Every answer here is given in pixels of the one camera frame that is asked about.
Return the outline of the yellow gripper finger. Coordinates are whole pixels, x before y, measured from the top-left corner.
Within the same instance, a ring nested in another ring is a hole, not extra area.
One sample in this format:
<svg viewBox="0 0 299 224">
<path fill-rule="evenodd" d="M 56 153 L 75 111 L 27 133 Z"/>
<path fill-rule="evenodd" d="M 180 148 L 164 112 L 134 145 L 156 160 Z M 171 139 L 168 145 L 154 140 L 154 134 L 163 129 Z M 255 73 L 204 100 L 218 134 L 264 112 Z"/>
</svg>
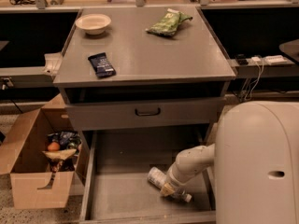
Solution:
<svg viewBox="0 0 299 224">
<path fill-rule="evenodd" d="M 170 196 L 170 195 L 174 194 L 175 193 L 175 189 L 174 189 L 174 187 L 170 183 L 166 182 L 166 183 L 163 184 L 163 186 L 162 186 L 162 188 L 160 190 L 160 193 L 164 197 L 167 197 L 167 196 Z"/>
</svg>

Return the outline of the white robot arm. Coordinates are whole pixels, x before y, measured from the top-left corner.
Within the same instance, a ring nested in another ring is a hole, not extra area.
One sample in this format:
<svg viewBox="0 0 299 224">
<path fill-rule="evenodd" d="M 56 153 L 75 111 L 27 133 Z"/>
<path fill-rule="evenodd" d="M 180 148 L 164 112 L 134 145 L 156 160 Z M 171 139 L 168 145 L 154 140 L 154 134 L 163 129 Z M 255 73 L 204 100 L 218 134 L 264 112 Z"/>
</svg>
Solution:
<svg viewBox="0 0 299 224">
<path fill-rule="evenodd" d="M 179 152 L 161 193 L 185 189 L 210 165 L 217 224 L 299 224 L 299 103 L 233 107 L 213 145 Z"/>
</svg>

